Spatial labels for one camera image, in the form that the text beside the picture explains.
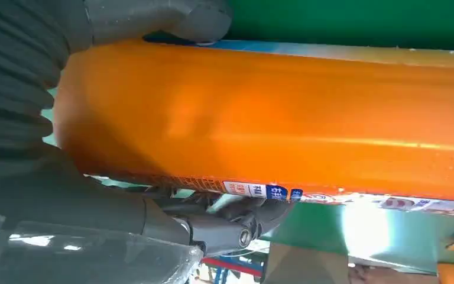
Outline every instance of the orange bottle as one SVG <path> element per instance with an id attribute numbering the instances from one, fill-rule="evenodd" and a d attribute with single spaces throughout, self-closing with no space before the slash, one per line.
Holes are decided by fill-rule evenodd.
<path id="1" fill-rule="evenodd" d="M 97 47 L 64 71 L 57 140 L 96 175 L 454 215 L 454 53 L 351 50 Z"/>

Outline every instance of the metal bolt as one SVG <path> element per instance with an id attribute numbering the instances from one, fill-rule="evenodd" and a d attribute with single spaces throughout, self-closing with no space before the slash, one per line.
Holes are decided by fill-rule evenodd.
<path id="1" fill-rule="evenodd" d="M 251 241 L 251 234 L 247 229 L 244 229 L 239 236 L 239 245 L 241 247 L 247 247 Z"/>

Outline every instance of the plastic wrap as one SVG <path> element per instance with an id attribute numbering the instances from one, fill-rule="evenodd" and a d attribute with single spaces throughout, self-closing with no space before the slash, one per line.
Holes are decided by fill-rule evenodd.
<path id="1" fill-rule="evenodd" d="M 21 222 L 0 230 L 0 284 L 183 284 L 202 256 L 141 235 Z"/>

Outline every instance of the red bar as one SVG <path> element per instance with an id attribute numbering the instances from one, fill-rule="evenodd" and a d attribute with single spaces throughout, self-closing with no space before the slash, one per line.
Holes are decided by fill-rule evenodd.
<path id="1" fill-rule="evenodd" d="M 242 273 L 247 273 L 247 274 L 250 274 L 253 276 L 262 277 L 261 271 L 258 271 L 256 269 L 252 269 L 252 268 L 248 268 L 248 267 L 243 267 L 243 266 L 237 265 L 237 264 L 223 262 L 218 259 L 205 258 L 202 260 L 202 263 L 207 263 L 207 264 L 211 264 L 211 265 L 215 265 L 215 266 L 219 266 L 219 267 L 223 267 L 223 268 L 227 268 L 227 269 L 231 269 L 231 270 L 236 270 L 236 271 L 239 271 Z"/>

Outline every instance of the green wall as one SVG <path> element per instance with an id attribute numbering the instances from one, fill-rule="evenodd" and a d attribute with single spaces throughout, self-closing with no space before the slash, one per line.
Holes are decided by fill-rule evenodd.
<path id="1" fill-rule="evenodd" d="M 454 50 L 454 1 L 230 0 L 227 38 Z"/>

